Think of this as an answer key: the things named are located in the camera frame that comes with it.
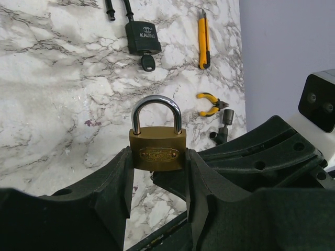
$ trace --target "camera lens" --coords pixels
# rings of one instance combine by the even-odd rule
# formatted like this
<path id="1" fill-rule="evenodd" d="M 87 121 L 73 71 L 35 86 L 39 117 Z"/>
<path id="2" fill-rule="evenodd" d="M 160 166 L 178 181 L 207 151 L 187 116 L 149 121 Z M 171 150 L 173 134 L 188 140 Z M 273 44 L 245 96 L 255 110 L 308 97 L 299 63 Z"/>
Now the camera lens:
<path id="1" fill-rule="evenodd" d="M 332 113 L 333 110 L 334 110 L 334 106 L 333 106 L 331 103 L 325 103 L 325 104 L 323 105 L 323 108 L 325 109 L 325 111 L 326 111 L 327 113 Z"/>
<path id="2" fill-rule="evenodd" d="M 308 102 L 310 102 L 311 104 L 315 103 L 316 101 L 316 95 L 314 93 L 310 93 L 308 94 Z"/>

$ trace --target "black cable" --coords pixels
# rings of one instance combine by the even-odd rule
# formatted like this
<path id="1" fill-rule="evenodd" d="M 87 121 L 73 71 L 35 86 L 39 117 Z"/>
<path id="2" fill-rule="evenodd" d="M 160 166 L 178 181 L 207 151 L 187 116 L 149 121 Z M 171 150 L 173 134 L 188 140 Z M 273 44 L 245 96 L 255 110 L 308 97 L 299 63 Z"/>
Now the black cable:
<path id="1" fill-rule="evenodd" d="M 133 18 L 134 13 L 131 11 L 129 0 L 124 0 L 124 3 L 126 6 L 126 11 L 127 11 L 126 16 L 128 17 L 129 22 L 134 21 L 134 18 Z"/>
<path id="2" fill-rule="evenodd" d="M 114 13 L 115 13 L 115 10 L 113 9 L 113 5 L 111 4 L 111 0 L 105 0 L 105 3 L 106 3 L 106 14 L 108 15 L 108 18 L 110 21 L 115 21 L 115 16 L 114 16 Z M 131 6 L 130 6 L 130 2 L 129 0 L 124 0 L 124 3 L 125 3 L 125 6 L 126 6 L 126 11 L 127 11 L 127 14 L 126 16 L 128 17 L 129 19 L 129 22 L 131 21 L 134 21 L 134 13 L 131 11 Z"/>
<path id="3" fill-rule="evenodd" d="M 108 15 L 108 19 L 110 21 L 115 21 L 115 16 L 114 16 L 115 10 L 113 9 L 111 0 L 105 0 L 105 3 L 106 3 L 106 9 L 107 9 L 106 14 Z"/>

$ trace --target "padlock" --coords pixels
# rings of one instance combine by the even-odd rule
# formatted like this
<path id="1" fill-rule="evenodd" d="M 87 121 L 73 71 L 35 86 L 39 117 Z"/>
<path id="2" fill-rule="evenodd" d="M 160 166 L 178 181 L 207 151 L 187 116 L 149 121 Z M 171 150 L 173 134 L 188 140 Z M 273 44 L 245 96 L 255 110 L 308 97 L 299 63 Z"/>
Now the padlock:
<path id="1" fill-rule="evenodd" d="M 140 127 L 140 111 L 151 103 L 163 104 L 170 108 L 174 117 L 174 127 Z M 173 100 L 161 95 L 147 96 L 135 104 L 131 121 L 129 141 L 136 169 L 172 171 L 183 168 L 186 130 L 182 129 L 181 112 Z"/>

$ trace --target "wire cutter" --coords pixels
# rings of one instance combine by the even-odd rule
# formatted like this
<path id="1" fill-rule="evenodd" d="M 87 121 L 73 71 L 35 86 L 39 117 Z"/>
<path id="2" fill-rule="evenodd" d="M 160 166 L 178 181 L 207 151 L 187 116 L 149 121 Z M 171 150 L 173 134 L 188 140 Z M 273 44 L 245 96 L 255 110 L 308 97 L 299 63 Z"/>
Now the wire cutter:
<path id="1" fill-rule="evenodd" d="M 229 106 L 226 102 L 221 101 L 220 99 L 214 97 L 210 93 L 199 93 L 197 94 L 197 98 L 207 98 L 214 106 L 209 111 L 201 111 L 199 113 L 202 117 L 210 117 L 213 116 L 216 112 L 220 111 L 221 109 L 225 109 Z"/>

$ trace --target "padlock label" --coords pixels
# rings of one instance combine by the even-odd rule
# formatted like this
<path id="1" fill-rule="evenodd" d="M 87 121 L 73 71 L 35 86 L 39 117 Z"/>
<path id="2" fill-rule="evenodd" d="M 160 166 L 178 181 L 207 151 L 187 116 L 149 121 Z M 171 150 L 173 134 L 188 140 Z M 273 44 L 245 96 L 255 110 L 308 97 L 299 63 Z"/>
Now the padlock label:
<path id="1" fill-rule="evenodd" d="M 156 38 L 154 34 L 140 33 L 141 38 Z"/>
<path id="2" fill-rule="evenodd" d="M 145 148 L 140 150 L 140 157 L 145 161 L 168 162 L 177 159 L 179 151 L 172 148 Z"/>

